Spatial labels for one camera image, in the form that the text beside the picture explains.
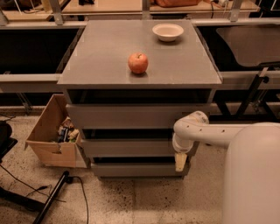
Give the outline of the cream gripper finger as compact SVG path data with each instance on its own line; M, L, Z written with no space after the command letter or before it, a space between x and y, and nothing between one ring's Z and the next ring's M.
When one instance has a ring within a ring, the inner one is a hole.
M187 155L185 153L175 154L175 170L177 172L182 172L185 168Z

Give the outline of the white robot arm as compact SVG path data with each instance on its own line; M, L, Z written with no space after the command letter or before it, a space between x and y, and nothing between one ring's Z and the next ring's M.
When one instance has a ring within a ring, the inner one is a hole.
M178 172L195 142L227 149L222 224L280 224L280 123L211 124L195 111L173 125Z

